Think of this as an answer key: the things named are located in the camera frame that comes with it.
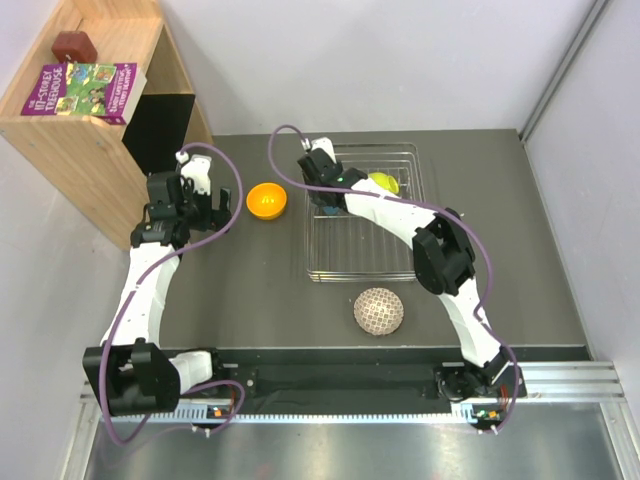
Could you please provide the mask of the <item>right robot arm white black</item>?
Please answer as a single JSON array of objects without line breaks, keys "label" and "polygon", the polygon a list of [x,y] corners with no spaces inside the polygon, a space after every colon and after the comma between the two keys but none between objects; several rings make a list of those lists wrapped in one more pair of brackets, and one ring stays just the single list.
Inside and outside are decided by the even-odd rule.
[{"label": "right robot arm white black", "polygon": [[485,297],[478,291],[474,236],[459,215],[404,200],[372,175],[344,168],[322,148],[309,150],[298,165],[313,203],[364,218],[410,248],[416,279],[441,301],[460,342],[464,365],[440,370],[442,394],[462,401],[498,392],[510,358],[490,332]]}]

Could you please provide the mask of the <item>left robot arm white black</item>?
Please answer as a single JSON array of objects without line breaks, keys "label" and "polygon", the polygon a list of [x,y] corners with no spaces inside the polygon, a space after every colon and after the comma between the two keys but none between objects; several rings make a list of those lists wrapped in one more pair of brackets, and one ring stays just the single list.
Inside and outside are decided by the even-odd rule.
[{"label": "left robot arm white black", "polygon": [[230,192],[211,200],[210,163],[205,158],[147,179],[149,201],[130,235],[130,265],[118,311],[97,347],[85,350],[82,365],[98,399],[113,417],[173,411],[195,387],[216,396],[227,374],[212,349],[168,357],[159,347],[160,323],[182,248],[194,231],[218,231],[231,218]]}]

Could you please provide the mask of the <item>lime green bowl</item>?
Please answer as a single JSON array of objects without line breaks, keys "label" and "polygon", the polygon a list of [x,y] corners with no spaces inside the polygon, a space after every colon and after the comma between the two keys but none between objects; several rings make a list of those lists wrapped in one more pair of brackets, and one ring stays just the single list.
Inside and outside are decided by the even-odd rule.
[{"label": "lime green bowl", "polygon": [[399,183],[392,175],[383,172],[372,172],[369,174],[369,178],[385,191],[390,192],[394,195],[399,194]]}]

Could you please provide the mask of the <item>orange yellow bowl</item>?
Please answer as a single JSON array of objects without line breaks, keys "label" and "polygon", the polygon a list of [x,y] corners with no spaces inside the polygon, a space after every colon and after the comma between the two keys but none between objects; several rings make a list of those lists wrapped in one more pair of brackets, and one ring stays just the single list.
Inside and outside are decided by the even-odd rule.
[{"label": "orange yellow bowl", "polygon": [[287,206],[285,189],[273,182],[264,182],[254,186],[246,196],[249,212],[260,220],[275,220],[280,217]]}]

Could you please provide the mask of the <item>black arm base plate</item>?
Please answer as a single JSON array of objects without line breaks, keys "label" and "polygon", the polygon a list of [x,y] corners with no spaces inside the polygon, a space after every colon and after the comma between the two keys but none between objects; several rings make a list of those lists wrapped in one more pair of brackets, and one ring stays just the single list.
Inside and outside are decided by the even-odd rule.
[{"label": "black arm base plate", "polygon": [[448,347],[220,348],[214,372],[241,383],[241,410],[257,415],[445,413],[458,400],[526,395],[512,367],[488,386]]}]

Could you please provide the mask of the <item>patterned beige upturned bowl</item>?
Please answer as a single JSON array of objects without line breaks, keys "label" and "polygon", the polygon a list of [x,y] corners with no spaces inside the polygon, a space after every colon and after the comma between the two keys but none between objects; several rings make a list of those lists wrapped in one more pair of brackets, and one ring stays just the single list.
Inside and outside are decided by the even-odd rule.
[{"label": "patterned beige upturned bowl", "polygon": [[394,333],[404,320],[400,297],[386,288],[369,288],[354,302],[354,318],[359,327],[373,336]]}]

